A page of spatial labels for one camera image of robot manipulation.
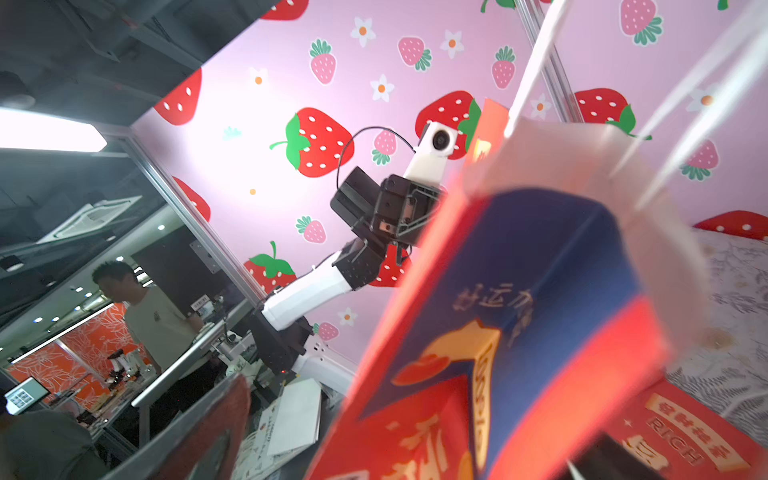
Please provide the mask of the red paper bag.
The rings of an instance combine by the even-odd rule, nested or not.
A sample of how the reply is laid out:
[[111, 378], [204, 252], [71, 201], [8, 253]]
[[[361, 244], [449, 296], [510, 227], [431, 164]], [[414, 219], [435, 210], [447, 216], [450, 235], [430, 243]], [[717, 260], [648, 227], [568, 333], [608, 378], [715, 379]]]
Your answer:
[[767, 477], [765, 448], [666, 380], [628, 400], [604, 431], [664, 479]]
[[637, 137], [524, 117], [568, 8], [482, 116], [309, 478], [551, 478], [699, 332], [707, 262], [665, 186], [766, 69], [767, 5]]

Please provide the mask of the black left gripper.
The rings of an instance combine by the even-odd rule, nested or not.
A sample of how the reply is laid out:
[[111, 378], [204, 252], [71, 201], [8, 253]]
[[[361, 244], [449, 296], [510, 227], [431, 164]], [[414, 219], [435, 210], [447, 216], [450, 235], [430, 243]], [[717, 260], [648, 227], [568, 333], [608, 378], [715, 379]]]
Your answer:
[[417, 246], [439, 211], [446, 190], [398, 175], [385, 179], [374, 205], [371, 231], [403, 248]]

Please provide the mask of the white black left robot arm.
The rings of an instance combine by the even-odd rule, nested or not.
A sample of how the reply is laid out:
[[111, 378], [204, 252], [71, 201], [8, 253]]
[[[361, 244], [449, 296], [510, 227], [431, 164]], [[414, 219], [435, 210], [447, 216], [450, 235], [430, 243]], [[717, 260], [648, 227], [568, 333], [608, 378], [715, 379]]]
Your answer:
[[436, 173], [415, 169], [381, 182], [361, 168], [349, 174], [330, 205], [351, 228], [354, 239], [309, 273], [269, 294], [245, 319], [260, 359], [274, 374], [293, 372], [347, 394], [355, 367], [331, 352], [324, 340], [305, 344], [314, 333], [306, 316], [372, 284], [389, 255], [397, 268], [402, 267], [438, 213], [445, 194], [441, 183]]

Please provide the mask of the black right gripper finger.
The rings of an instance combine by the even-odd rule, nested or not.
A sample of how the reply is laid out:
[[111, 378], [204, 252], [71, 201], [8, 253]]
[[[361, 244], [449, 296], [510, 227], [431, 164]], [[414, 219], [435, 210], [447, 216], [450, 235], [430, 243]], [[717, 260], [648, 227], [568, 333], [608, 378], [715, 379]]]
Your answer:
[[193, 407], [107, 479], [229, 479], [249, 420], [250, 388], [235, 375]]

